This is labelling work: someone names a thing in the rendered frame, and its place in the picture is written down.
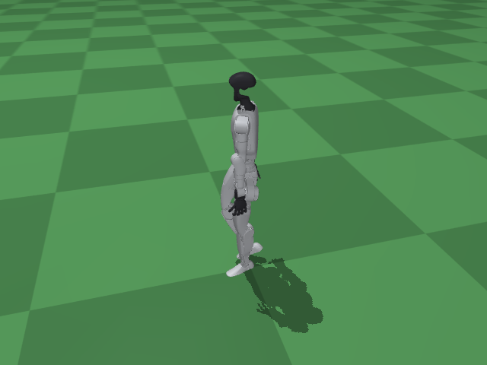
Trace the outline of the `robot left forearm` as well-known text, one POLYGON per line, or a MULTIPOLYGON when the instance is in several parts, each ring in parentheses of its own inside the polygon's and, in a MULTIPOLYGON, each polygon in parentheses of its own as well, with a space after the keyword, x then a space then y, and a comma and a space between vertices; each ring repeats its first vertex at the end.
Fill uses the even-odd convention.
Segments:
POLYGON ((233 161, 234 187, 237 190, 237 197, 245 196, 245 174, 246 166, 242 157, 237 157, 233 161))

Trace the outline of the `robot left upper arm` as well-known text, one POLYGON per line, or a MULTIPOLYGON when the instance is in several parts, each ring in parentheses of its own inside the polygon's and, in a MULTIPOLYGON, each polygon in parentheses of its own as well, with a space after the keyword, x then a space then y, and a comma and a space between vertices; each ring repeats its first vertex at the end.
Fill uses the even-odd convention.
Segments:
POLYGON ((231 156, 231 163, 237 157, 242 157, 244 163, 247 159, 247 141, 250 132, 250 121, 248 116, 238 116, 234 122, 235 148, 237 153, 231 156))

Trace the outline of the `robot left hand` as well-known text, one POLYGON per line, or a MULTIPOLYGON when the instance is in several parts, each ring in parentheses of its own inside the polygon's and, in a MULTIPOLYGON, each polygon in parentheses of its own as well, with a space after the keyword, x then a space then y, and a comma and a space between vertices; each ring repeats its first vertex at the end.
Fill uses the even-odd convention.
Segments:
POLYGON ((231 212, 233 209, 234 210, 234 213, 232 213, 233 216, 238 216, 240 214, 244 214, 244 212, 246 213, 247 212, 247 203, 246 201, 244 200, 246 198, 246 191, 245 191, 245 196, 242 196, 242 197, 237 197, 237 190, 234 190, 234 198, 236 199, 234 201, 234 205, 232 206, 232 208, 228 211, 228 212, 231 212), (241 212, 240 212, 241 210, 241 212))

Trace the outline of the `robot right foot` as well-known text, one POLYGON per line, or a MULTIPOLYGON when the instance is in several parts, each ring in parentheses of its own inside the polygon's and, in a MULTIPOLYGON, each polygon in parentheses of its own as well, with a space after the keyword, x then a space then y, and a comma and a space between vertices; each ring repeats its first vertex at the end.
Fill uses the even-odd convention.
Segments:
MULTIPOLYGON (((263 247, 259 243, 254 243, 253 249, 250 251, 250 255, 260 252, 262 249, 263 247)), ((239 253, 237 254, 237 258, 240 259, 239 253)))

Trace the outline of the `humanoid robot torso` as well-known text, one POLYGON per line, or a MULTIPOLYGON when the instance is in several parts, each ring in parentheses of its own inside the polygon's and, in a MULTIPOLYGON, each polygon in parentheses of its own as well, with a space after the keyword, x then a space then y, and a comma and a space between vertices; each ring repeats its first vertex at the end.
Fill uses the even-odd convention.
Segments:
POLYGON ((256 165, 254 163, 254 160, 256 159, 257 155, 257 149, 258 149, 258 129, 259 129, 259 113, 258 113, 258 108, 257 105, 253 102, 255 110, 253 112, 249 110, 245 110, 244 106, 240 105, 240 103, 236 106, 232 118, 231 118, 231 133, 232 133, 232 138, 233 138, 233 143, 234 143, 234 151, 237 153, 237 149, 235 148, 235 134, 234 134, 234 122, 237 120, 238 116, 248 116, 249 121, 250 121, 250 132, 248 135, 248 141, 247 141, 247 159, 246 159, 246 174, 245 174, 245 180, 246 179, 253 179, 255 185, 257 184, 257 178, 258 178, 258 173, 256 169, 256 165), (241 109, 237 109, 240 105, 241 109))

